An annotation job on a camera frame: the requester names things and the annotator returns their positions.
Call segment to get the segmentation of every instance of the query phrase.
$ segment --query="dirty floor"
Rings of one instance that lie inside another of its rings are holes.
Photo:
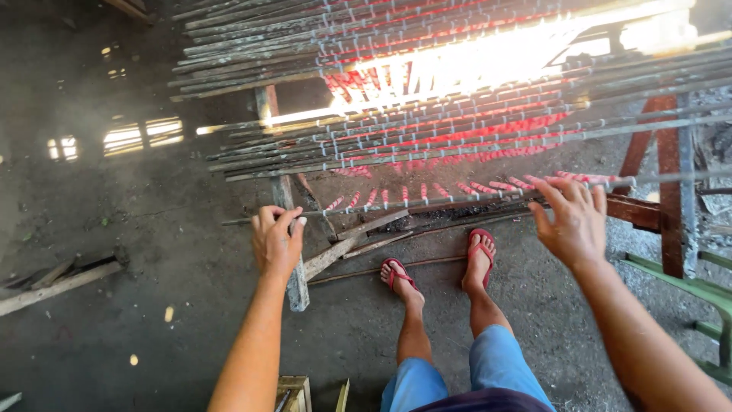
[[[253,96],[172,104],[165,83],[181,48],[179,27],[168,20],[175,1],[149,2],[158,19],[152,28],[131,23],[106,3],[88,3],[76,31],[53,19],[0,14],[0,50],[7,56],[0,64],[0,279],[115,245],[126,248],[130,266],[0,317],[0,393],[23,392],[11,409],[18,412],[202,411],[257,279],[250,228],[219,222],[270,203],[271,193],[266,181],[227,184],[211,176],[202,156],[217,150],[220,137],[197,138],[195,129],[254,119]],[[282,85],[278,93],[282,112],[328,103],[317,82]],[[134,123],[147,124],[150,135],[138,146],[117,153],[103,142]],[[156,140],[154,125],[161,123],[179,133]],[[613,174],[629,138],[445,166],[439,179],[557,169]],[[50,158],[54,148],[56,160]],[[654,169],[652,159],[646,171]],[[385,167],[373,181],[330,173],[308,179],[330,202],[354,187],[362,195],[375,185],[396,194],[403,182],[437,178]],[[634,195],[645,198],[653,190]],[[344,224],[354,222],[337,222]],[[489,293],[557,410],[627,410],[589,308],[567,270],[536,239],[534,222],[486,228],[498,244]],[[413,262],[461,254],[467,231],[399,242],[339,262],[321,277],[372,268],[388,256]],[[327,245],[317,224],[306,236],[306,258]],[[689,329],[694,319],[718,321],[713,308],[618,263],[628,250],[657,259],[658,236],[610,219],[608,258],[630,289],[687,352],[716,361],[718,346]],[[452,394],[469,389],[468,300],[457,286],[464,269],[464,262],[453,262],[410,271],[425,293],[433,357]],[[705,267],[699,274],[732,284],[728,274]],[[376,275],[311,287],[310,299],[304,313],[285,311],[281,373],[310,376],[317,411],[335,407],[348,378],[348,409],[377,411],[396,366],[399,300]]]

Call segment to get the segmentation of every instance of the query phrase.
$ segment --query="denim shorts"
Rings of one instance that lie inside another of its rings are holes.
[[[531,395],[554,410],[523,359],[516,338],[505,327],[490,325],[481,332],[470,348],[469,363],[472,391],[512,389]],[[447,386],[430,362],[407,358],[381,395],[381,412],[409,412],[447,396]]]

